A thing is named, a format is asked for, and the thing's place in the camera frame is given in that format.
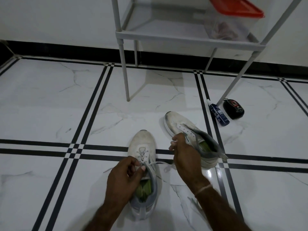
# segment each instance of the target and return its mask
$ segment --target blue bottle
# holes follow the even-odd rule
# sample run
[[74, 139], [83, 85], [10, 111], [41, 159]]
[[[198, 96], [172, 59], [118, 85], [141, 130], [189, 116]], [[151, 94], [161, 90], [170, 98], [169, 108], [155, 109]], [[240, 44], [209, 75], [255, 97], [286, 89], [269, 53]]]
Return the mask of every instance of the blue bottle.
[[230, 123], [230, 121], [228, 120], [228, 118], [224, 115], [224, 113], [220, 110], [220, 108], [218, 108], [217, 105], [215, 105], [213, 102], [211, 102], [210, 100], [206, 100], [208, 102], [210, 111], [214, 114], [214, 116], [216, 117], [216, 119], [218, 120], [218, 122], [222, 125], [222, 126], [226, 126]]

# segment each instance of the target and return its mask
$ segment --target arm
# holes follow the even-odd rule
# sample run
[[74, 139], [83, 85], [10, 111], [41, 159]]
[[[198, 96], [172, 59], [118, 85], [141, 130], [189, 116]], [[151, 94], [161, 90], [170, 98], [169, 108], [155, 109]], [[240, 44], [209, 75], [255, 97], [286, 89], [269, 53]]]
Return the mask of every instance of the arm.
[[[202, 175], [200, 154], [186, 144], [182, 133], [172, 139], [177, 142], [171, 142], [169, 150], [174, 150], [177, 171], [192, 193], [196, 194], [201, 188], [210, 185], [209, 180]], [[251, 231], [212, 187], [198, 193], [196, 198], [213, 231]]]
[[83, 231], [109, 231], [140, 183], [145, 166], [132, 156], [125, 157], [110, 172], [104, 204]]

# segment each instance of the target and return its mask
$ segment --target red lid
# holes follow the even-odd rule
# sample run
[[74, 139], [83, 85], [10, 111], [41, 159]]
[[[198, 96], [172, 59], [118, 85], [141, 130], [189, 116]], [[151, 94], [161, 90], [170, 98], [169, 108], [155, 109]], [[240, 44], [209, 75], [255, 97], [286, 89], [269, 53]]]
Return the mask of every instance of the red lid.
[[264, 12], [247, 0], [210, 0], [221, 14], [237, 17], [263, 18]]

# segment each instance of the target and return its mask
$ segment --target rack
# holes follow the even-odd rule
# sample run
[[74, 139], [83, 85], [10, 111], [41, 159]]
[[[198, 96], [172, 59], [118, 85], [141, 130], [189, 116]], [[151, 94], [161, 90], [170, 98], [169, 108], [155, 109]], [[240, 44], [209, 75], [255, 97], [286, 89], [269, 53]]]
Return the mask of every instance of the rack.
[[290, 14], [298, 6], [301, 0], [293, 0], [286, 11], [282, 14], [277, 23], [269, 31], [262, 42], [250, 33], [245, 41], [228, 41], [210, 39], [204, 28], [204, 15], [206, 10], [191, 7], [181, 7], [165, 4], [136, 3], [131, 0], [127, 11], [124, 14], [122, 25], [119, 15], [118, 0], [112, 0], [113, 14], [116, 27], [116, 38], [120, 49], [121, 64], [124, 76], [126, 100], [130, 101], [127, 71], [124, 57], [124, 39], [134, 41], [135, 65], [137, 64], [137, 41], [160, 40], [198, 44], [214, 47], [210, 60], [208, 61], [205, 73], [215, 56], [217, 48], [237, 49], [253, 51], [249, 60], [245, 63], [237, 77], [232, 81], [225, 93], [217, 102], [220, 105], [223, 99], [239, 81], [252, 62], [266, 48], [267, 43], [275, 35], [278, 29], [287, 20]]

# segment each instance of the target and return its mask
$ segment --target forearm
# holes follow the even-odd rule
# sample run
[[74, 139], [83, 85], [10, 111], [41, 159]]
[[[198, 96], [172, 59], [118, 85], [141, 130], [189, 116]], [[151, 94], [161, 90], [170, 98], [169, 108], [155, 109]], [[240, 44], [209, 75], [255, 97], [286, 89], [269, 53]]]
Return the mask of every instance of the forearm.
[[116, 206], [104, 202], [84, 231], [109, 231], [120, 213], [121, 211]]
[[229, 204], [212, 187], [196, 195], [213, 231], [251, 231]]

